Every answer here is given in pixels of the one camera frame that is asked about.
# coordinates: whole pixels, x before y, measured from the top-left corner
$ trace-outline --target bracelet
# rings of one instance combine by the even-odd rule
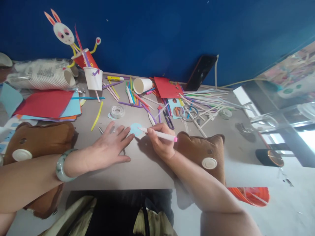
[[[73,148],[73,149],[66,151],[58,159],[57,166],[56,166],[56,175],[57,175],[58,179],[62,182],[69,182],[69,181],[72,181],[76,178],[76,177],[73,177],[73,178],[68,177],[63,170],[63,164],[65,162],[66,157],[73,151],[77,151],[77,149]]]

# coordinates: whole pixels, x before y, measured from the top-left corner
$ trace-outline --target hand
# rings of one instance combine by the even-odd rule
[[[155,131],[175,136],[175,132],[171,130],[165,123],[158,123],[148,128],[148,136],[151,139],[154,151],[163,159],[169,160],[175,155],[174,142],[160,139]]]
[[[119,153],[129,145],[135,135],[131,134],[126,138],[130,127],[124,130],[124,126],[119,126],[115,132],[110,133],[114,124],[114,121],[109,123],[104,134],[92,146],[68,155],[64,164],[67,176],[75,177],[116,163],[131,161],[129,156],[119,155]]]

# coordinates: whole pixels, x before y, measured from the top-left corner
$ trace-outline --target rabbit face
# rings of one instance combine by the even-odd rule
[[[74,35],[72,31],[63,23],[55,23],[53,31],[57,38],[64,44],[71,45],[74,43]]]
[[[57,22],[47,13],[44,11],[47,19],[49,22],[53,25],[53,31],[57,38],[63,42],[64,44],[71,45],[74,43],[74,35],[71,32],[71,30],[63,23],[61,23],[61,20],[57,13],[51,9],[53,17],[56,19]]]

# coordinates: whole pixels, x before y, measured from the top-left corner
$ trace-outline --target craft table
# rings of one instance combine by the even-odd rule
[[[120,101],[128,103],[125,92],[125,82],[115,86],[120,96]],[[94,91],[86,91],[86,96],[95,96]],[[100,91],[99,96],[105,97],[100,118],[91,132],[91,127],[97,116],[100,103],[97,100],[87,100],[82,106],[82,114],[73,122],[76,131],[79,133],[75,148],[81,149],[92,145],[99,137],[98,127],[103,130],[112,121],[107,117],[113,105],[120,105],[114,100],[107,89]],[[150,99],[157,100],[156,96],[150,94]],[[227,95],[227,99],[238,104],[233,92]],[[158,105],[147,101],[155,110],[151,113],[156,115]],[[124,117],[115,121],[115,128],[119,125],[125,127],[133,123],[139,123],[143,127],[150,127],[151,123],[147,112],[143,108],[134,108],[121,105],[125,109]],[[184,124],[180,119],[172,119],[175,132],[185,131]],[[255,156],[255,150],[266,148],[259,135],[255,134],[256,141],[251,143],[244,139],[234,128],[235,123],[249,123],[249,119],[242,110],[233,111],[230,120],[223,120],[219,116],[214,121],[209,121],[203,131],[208,137],[221,133],[225,136],[224,159],[227,187],[264,187],[283,185],[281,179],[277,178],[278,168],[263,166]],[[202,136],[194,123],[187,123],[189,135]],[[173,172],[154,153],[146,135],[134,138],[125,149],[126,155],[130,156],[131,162],[117,164],[106,169],[93,171],[79,176],[72,182],[65,185],[66,190],[109,190],[109,189],[161,189],[174,188]]]

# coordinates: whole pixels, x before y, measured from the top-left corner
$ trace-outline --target colored paper stack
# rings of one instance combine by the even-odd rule
[[[74,121],[81,114],[76,91],[46,90],[33,93],[24,100],[14,114],[19,119],[44,121]]]

